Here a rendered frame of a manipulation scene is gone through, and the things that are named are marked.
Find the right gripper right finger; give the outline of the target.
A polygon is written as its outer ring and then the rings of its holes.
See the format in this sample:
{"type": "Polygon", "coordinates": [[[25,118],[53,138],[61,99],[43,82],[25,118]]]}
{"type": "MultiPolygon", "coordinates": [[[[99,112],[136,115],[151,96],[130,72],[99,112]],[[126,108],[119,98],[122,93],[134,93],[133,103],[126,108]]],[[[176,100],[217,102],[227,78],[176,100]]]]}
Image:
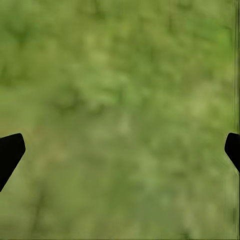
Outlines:
{"type": "Polygon", "coordinates": [[[240,172],[240,135],[229,133],[225,142],[224,150],[240,172]]]}

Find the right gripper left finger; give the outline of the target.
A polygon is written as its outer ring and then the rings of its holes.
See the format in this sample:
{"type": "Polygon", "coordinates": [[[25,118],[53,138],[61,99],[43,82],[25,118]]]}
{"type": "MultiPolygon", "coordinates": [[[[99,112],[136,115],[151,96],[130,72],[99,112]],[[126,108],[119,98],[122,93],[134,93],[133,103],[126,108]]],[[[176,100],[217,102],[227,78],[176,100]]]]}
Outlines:
{"type": "Polygon", "coordinates": [[[26,151],[21,133],[0,138],[0,192],[26,151]]]}

